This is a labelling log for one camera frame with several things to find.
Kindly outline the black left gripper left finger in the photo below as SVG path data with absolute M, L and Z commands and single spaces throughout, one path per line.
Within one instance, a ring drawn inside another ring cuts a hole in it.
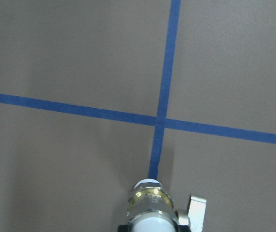
M 131 225 L 119 225 L 117 228 L 117 232 L 131 232 L 132 226 Z

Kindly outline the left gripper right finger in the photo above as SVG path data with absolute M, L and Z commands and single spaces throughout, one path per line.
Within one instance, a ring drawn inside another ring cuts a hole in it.
M 177 225 L 176 232 L 189 232 L 189 226 L 188 225 Z

